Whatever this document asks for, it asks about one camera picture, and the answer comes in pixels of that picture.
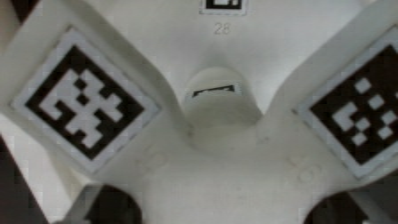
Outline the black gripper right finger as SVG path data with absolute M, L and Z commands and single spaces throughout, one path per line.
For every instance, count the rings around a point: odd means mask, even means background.
M 371 197 L 360 191 L 340 192 L 316 204 L 303 224 L 380 224 L 371 206 Z

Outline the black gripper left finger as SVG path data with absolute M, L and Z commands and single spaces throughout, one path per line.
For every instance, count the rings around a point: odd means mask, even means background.
M 54 224 L 141 224 L 133 197 L 111 185 L 88 184 Z

